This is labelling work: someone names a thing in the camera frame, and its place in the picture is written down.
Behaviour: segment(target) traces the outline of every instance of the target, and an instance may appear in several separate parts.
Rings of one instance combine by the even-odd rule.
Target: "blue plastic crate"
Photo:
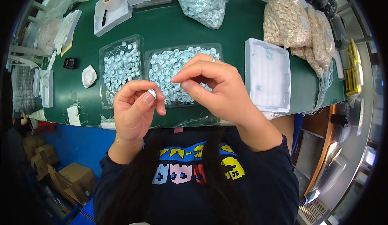
[[[96,223],[85,217],[84,214],[78,213],[78,215],[71,221],[70,225],[95,225]]]
[[[94,210],[93,210],[93,198],[82,208],[81,212],[88,217],[94,219]]]

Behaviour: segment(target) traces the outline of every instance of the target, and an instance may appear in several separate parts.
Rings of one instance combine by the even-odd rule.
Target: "white wire bundle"
[[[316,113],[320,113],[323,110],[322,108],[319,111],[319,109],[323,107],[326,91],[333,83],[333,78],[333,61],[331,61],[329,69],[323,73],[322,78],[319,80],[318,97],[314,109],[311,111],[302,112],[303,115],[314,115]]]

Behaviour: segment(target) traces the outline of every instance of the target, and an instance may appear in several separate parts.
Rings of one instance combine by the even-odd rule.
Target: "hand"
[[[147,90],[153,89],[156,100]],[[117,92],[113,100],[114,124],[120,144],[132,145],[142,141],[151,125],[154,109],[166,114],[164,95],[154,82],[132,80]]]
[[[212,59],[198,53],[171,82],[181,82],[181,88],[216,117],[241,124],[258,109],[250,100],[237,69],[219,60],[213,63]],[[212,92],[199,85],[201,82],[211,87]]]

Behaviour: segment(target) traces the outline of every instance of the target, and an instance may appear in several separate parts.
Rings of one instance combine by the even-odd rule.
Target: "floor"
[[[271,121],[287,137],[289,152],[293,139],[294,116],[282,116]],[[55,132],[43,133],[48,144],[54,145],[63,167],[76,162],[93,170],[100,178],[99,161],[114,141],[116,131],[98,127],[58,124]]]

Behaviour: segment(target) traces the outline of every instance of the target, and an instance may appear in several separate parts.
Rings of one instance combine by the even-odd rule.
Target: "blue floor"
[[[55,147],[63,167],[76,162],[92,169],[99,179],[99,162],[114,142],[116,131],[58,124],[55,132],[43,133],[41,136]]]

